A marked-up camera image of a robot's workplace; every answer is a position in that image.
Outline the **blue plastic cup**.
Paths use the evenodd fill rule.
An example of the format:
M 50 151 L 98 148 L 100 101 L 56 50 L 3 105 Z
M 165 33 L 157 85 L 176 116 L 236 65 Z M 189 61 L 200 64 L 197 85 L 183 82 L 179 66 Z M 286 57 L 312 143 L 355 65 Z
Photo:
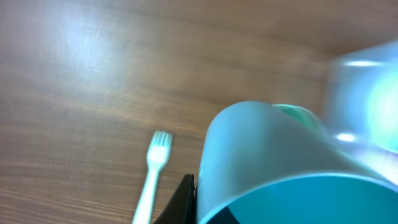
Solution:
M 271 105 L 236 103 L 211 122 L 197 223 L 397 223 L 397 187 Z

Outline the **green plastic fork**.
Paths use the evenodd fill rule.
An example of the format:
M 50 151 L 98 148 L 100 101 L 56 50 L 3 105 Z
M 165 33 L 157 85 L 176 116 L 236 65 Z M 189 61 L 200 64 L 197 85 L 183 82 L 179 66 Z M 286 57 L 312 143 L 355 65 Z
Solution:
M 156 130 L 147 151 L 147 176 L 136 207 L 132 224 L 148 224 L 151 221 L 157 183 L 162 169 L 169 161 L 173 134 Z

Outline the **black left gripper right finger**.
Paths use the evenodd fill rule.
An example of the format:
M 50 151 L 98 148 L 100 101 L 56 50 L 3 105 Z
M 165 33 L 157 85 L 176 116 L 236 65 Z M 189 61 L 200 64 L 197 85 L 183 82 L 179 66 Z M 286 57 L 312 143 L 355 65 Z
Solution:
M 207 224 L 239 224 L 239 222 L 231 213 L 229 207 L 225 207 L 215 214 Z

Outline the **green plastic cup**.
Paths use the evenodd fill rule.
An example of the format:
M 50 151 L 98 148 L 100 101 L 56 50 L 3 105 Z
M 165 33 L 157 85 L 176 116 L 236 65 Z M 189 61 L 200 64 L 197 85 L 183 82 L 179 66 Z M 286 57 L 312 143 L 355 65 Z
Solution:
M 302 108 L 301 106 L 288 104 L 272 104 L 272 106 L 307 128 L 316 131 L 319 134 L 326 134 L 326 128 L 324 124 L 308 109 Z

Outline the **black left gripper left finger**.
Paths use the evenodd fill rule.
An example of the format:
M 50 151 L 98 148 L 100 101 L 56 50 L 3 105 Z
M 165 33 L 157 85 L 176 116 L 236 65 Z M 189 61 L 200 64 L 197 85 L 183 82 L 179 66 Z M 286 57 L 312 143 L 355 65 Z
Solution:
M 194 224 L 196 220 L 195 181 L 185 174 L 154 224 Z

